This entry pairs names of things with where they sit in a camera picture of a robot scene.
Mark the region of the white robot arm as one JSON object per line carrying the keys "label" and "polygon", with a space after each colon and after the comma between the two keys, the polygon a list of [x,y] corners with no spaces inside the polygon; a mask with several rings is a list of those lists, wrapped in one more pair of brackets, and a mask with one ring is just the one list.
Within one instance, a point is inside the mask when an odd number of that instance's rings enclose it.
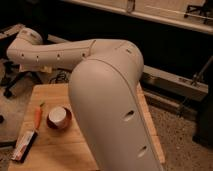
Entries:
{"label": "white robot arm", "polygon": [[137,96],[144,60],[123,39],[88,39],[45,45],[22,29],[7,48],[12,61],[70,69],[69,99],[101,171],[163,171]]}

